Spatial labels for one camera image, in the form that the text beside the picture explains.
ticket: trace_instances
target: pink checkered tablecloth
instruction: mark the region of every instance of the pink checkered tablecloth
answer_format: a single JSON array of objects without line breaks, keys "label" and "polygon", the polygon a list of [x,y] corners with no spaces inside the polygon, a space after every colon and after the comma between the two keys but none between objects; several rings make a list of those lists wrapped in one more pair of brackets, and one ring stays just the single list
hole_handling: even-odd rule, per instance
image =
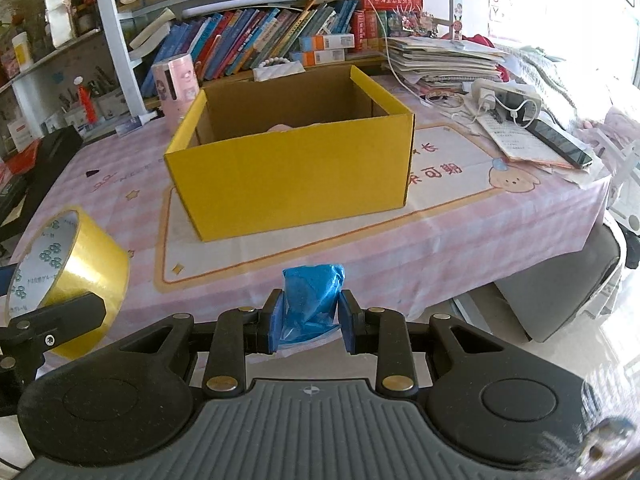
[{"label": "pink checkered tablecloth", "polygon": [[[417,123],[441,122],[417,105]],[[83,148],[49,191],[14,253],[65,205],[78,204],[129,251],[127,297],[107,341],[175,312],[215,320],[240,305],[261,306],[283,285],[282,269],[340,263],[345,288],[363,306],[381,305],[409,319],[423,309],[543,260],[580,250],[603,211],[609,180],[581,189],[533,168],[541,185],[503,192],[334,247],[318,246],[289,260],[181,290],[156,285],[161,217],[171,180],[162,155],[171,134],[163,120],[122,139],[112,136]],[[92,176],[86,172],[99,170]]]}]

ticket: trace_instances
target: gray chair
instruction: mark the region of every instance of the gray chair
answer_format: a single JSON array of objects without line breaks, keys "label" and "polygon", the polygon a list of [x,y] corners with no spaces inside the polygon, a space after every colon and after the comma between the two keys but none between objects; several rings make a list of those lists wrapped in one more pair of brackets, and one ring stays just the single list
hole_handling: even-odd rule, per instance
[{"label": "gray chair", "polygon": [[580,308],[615,270],[621,249],[611,229],[594,225],[584,248],[561,254],[497,280],[525,332],[546,341],[574,320]]}]

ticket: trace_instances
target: open box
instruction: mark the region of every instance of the open box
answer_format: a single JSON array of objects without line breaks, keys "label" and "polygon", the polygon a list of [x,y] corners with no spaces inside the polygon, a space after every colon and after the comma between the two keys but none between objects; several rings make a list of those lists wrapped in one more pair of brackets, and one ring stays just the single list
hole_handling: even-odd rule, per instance
[{"label": "open box", "polygon": [[332,66],[200,91],[164,160],[210,241],[402,207],[413,136],[409,108]]}]

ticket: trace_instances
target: pink container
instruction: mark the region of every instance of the pink container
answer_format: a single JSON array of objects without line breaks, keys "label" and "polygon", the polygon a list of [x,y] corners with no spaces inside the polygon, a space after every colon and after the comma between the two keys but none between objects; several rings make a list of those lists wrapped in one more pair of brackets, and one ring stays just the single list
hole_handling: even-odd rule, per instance
[{"label": "pink container", "polygon": [[151,67],[160,105],[172,131],[175,131],[200,91],[193,71],[191,54],[180,54]]}]

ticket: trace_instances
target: yellow tape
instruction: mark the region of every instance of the yellow tape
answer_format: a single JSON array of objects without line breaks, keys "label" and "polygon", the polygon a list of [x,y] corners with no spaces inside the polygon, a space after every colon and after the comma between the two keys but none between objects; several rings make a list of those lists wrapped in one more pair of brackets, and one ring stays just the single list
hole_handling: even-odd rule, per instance
[{"label": "yellow tape", "polygon": [[81,208],[73,207],[44,224],[25,249],[6,296],[5,317],[8,322],[36,308],[94,293],[107,311],[102,325],[54,350],[76,359],[111,327],[128,283],[127,253]]}]

